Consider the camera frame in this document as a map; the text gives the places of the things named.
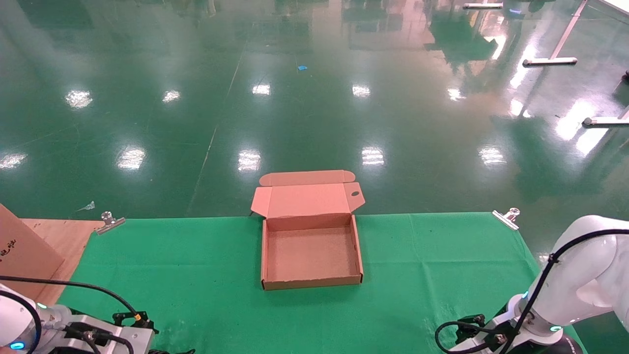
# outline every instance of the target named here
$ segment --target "cardboard box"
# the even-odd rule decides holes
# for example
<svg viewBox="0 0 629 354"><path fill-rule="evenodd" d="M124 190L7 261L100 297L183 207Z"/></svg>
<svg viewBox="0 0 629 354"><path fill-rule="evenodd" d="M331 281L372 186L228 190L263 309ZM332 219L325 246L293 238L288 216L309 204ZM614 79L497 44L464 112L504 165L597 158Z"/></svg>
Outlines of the cardboard box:
<svg viewBox="0 0 629 354"><path fill-rule="evenodd" d="M264 290L362 283L356 219L365 203L348 171L266 174L251 210L262 223Z"/></svg>
<svg viewBox="0 0 629 354"><path fill-rule="evenodd" d="M22 220L0 204L0 274L50 279L64 259ZM7 287L37 298L45 284L3 282Z"/></svg>

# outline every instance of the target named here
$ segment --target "metal bracket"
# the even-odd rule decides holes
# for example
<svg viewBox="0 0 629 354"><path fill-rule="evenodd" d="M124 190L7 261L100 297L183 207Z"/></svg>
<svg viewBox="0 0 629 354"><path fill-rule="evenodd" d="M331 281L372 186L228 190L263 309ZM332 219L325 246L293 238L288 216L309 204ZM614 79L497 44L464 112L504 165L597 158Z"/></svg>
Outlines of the metal bracket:
<svg viewBox="0 0 629 354"><path fill-rule="evenodd" d="M113 229L114 227L120 226L125 223L125 218L121 217L120 219L116 219L111 216L111 212L104 212L101 214L101 219L105 222L105 226L100 229L96 229L96 233L99 235L104 234L105 232Z"/></svg>
<svg viewBox="0 0 629 354"><path fill-rule="evenodd" d="M477 9L477 10L494 10L503 8L502 3L493 3L490 4L489 0L483 0L482 3L465 3L463 4L464 9Z"/></svg>
<svg viewBox="0 0 629 354"><path fill-rule="evenodd" d="M498 220L502 221L503 224L507 225L508 227L512 228L513 230L517 230L517 229L520 228L519 226L517 226L515 224L515 219L520 214L520 210L518 208L511 208L504 215L500 214L499 212L497 212L495 210L493 212L491 212L491 213L494 214L494 216L497 217Z"/></svg>
<svg viewBox="0 0 629 354"><path fill-rule="evenodd" d="M586 7L586 4L589 0L582 0L581 4L577 8L577 11L572 15L572 19L568 26L565 28L564 34L557 42L557 46L555 50L553 50L552 54L548 58L539 58L539 59L526 59L522 62L523 66L545 66L545 65L574 65L577 63L577 59L575 57L557 57L561 48L563 48L565 41L570 36L574 25L576 25L577 20L581 16L581 11Z"/></svg>
<svg viewBox="0 0 629 354"><path fill-rule="evenodd" d="M586 118L583 121L583 125L585 125L586 128L611 128L615 126L627 126L629 125L629 106L627 106L623 113L621 113L618 117Z"/></svg>

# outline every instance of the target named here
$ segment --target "wooden board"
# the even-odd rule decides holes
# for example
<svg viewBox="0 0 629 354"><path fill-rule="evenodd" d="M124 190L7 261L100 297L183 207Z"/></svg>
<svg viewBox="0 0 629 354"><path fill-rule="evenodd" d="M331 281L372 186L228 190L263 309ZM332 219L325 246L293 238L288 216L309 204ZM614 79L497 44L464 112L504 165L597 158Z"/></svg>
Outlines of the wooden board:
<svg viewBox="0 0 629 354"><path fill-rule="evenodd" d="M49 219L22 221L64 258L64 262L52 277L56 280L70 280L79 265L89 236L95 229L103 226L102 221ZM54 304L64 288L60 285L47 285L35 300L42 304Z"/></svg>

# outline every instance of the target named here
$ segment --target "floor line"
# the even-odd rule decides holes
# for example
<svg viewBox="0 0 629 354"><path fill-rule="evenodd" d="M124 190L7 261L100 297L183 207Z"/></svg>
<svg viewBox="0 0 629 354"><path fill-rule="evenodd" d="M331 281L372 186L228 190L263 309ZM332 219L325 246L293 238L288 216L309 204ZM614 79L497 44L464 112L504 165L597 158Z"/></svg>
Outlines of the floor line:
<svg viewBox="0 0 629 354"><path fill-rule="evenodd" d="M245 45L242 47L242 52L240 52L240 58L238 58L238 64L236 65L236 69L234 70L234 75L231 77L230 87L227 89L227 94L225 95L225 99L223 100L223 109L225 109L225 103L227 102L227 97L229 97L231 92L231 87L234 85L234 80L236 79L236 74L238 74L238 68L240 67L240 63L242 61L243 55L245 55L245 50L247 49L247 44L249 43L249 37L245 41ZM209 150L212 148L212 142L214 142L214 136L216 135L216 130L218 129L218 125L221 120L216 123L214 127L214 133L212 133L212 138L209 140L208 151L205 153L205 159L203 159L203 163L201 165L201 170L199 171L199 178L197 178L197 183L194 185L194 191L192 193L192 198L190 199L190 204L188 204L188 208L186 209L186 217L190 215L190 211L192 210L192 205L194 204L194 200L196 199L197 191L199 190L199 184L201 183L201 177L203 175L203 170L205 169L205 165L208 162Z"/></svg>
<svg viewBox="0 0 629 354"><path fill-rule="evenodd" d="M208 162L209 150L212 147L212 142L214 142L214 136L216 135L217 129L218 129L218 124L214 128L214 133L212 133L212 138L209 140L208 151L205 153L205 159L203 159L201 170L199 171L199 178L197 178L197 183L194 185L194 192L192 193L190 204L188 204L188 208L186 209L186 217L190 214L190 209L192 209L192 205L194 203L194 200L196 199L196 194L199 189L199 184L201 183L201 176L203 175L203 169L205 168L206 162Z"/></svg>

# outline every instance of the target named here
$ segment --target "open cardboard box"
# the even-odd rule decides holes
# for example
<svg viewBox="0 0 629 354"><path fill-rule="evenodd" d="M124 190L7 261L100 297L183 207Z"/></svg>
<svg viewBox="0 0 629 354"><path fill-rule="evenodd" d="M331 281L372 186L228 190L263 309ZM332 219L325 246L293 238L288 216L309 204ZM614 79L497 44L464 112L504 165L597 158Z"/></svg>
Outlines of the open cardboard box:
<svg viewBox="0 0 629 354"><path fill-rule="evenodd" d="M262 288L362 283L356 219L365 203L348 171L270 173L251 210L262 222Z"/></svg>

